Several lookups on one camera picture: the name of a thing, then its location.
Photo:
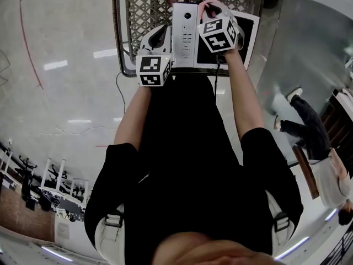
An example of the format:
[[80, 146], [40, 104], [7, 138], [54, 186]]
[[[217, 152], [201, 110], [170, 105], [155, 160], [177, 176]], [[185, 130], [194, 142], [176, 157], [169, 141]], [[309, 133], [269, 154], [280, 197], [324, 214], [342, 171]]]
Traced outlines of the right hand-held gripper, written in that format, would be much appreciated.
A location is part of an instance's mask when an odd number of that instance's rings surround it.
[[211, 53], [243, 48], [244, 31], [229, 10], [217, 6], [205, 7], [197, 29]]

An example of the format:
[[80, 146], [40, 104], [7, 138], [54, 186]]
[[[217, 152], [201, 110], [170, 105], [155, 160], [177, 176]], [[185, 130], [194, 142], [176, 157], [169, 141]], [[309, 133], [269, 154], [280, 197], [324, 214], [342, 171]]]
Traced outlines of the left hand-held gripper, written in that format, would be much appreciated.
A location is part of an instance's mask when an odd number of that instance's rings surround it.
[[147, 33], [136, 56], [140, 85], [162, 87], [172, 68], [171, 27], [160, 25]]

